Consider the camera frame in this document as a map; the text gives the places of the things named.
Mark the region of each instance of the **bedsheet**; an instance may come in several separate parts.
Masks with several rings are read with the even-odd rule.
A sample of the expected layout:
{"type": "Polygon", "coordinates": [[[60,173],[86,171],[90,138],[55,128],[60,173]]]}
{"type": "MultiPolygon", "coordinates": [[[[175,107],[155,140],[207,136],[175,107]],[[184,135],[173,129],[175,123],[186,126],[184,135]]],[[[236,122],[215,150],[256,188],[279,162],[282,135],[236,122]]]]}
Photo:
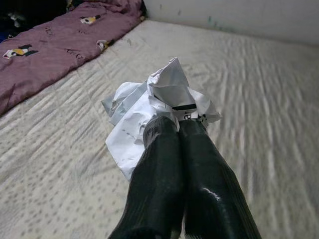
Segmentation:
{"type": "Polygon", "coordinates": [[[150,20],[0,118],[0,238],[108,237],[128,182],[100,101],[174,56],[262,237],[319,238],[319,49],[150,20]]]}
{"type": "Polygon", "coordinates": [[[141,20],[141,0],[84,2],[0,44],[0,116],[101,54],[141,20]]]}

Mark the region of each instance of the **cartoon penguin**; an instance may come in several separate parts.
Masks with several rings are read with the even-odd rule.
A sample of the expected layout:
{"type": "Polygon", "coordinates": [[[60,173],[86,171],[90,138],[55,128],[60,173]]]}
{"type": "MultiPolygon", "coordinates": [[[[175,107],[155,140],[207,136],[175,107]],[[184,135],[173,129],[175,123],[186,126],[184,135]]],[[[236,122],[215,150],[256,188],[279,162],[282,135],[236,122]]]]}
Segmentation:
{"type": "Polygon", "coordinates": [[[38,51],[29,51],[30,47],[32,47],[32,45],[29,44],[29,45],[19,46],[18,49],[8,50],[3,55],[3,58],[10,59],[12,56],[29,56],[38,52],[38,51]]]}
{"type": "Polygon", "coordinates": [[[98,47],[101,49],[101,51],[104,51],[106,48],[108,48],[109,46],[114,44],[114,40],[112,39],[111,41],[107,41],[107,40],[98,40],[96,42],[96,44],[98,45],[98,47]]]}
{"type": "Polygon", "coordinates": [[[83,17],[80,18],[81,19],[80,21],[81,21],[81,23],[92,24],[99,18],[101,18],[100,15],[88,16],[88,17],[83,16],[83,17]]]}

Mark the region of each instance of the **white mattress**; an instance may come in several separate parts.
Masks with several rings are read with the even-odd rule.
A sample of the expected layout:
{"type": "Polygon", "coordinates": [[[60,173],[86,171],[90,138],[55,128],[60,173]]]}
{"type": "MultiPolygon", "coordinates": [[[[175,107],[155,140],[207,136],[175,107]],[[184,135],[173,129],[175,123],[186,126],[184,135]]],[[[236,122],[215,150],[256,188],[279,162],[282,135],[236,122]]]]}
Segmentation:
{"type": "Polygon", "coordinates": [[[319,238],[319,49],[145,21],[0,119],[0,238],[101,239],[128,182],[100,101],[177,56],[264,239],[319,238]]]}

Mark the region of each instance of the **crumpled paper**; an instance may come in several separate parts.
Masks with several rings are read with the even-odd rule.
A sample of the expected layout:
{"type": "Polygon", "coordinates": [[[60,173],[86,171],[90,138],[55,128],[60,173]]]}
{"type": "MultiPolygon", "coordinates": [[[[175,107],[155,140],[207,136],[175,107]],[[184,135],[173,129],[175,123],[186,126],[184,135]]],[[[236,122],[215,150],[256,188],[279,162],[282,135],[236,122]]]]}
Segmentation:
{"type": "Polygon", "coordinates": [[[177,128],[181,120],[200,119],[205,125],[221,118],[208,96],[189,87],[177,58],[142,84],[123,83],[102,104],[115,125],[105,143],[128,180],[144,152],[143,132],[153,116],[167,116],[177,128]]]}

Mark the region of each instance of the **mattress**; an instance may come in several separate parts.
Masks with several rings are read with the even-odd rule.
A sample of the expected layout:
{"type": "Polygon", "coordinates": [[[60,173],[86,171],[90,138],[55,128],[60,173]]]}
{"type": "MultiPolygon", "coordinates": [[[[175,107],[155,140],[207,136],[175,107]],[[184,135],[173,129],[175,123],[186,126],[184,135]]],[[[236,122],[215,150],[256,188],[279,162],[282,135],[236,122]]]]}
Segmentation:
{"type": "Polygon", "coordinates": [[[177,56],[264,239],[319,238],[319,49],[147,20],[0,118],[0,238],[107,238],[128,182],[101,100],[177,56]]]}

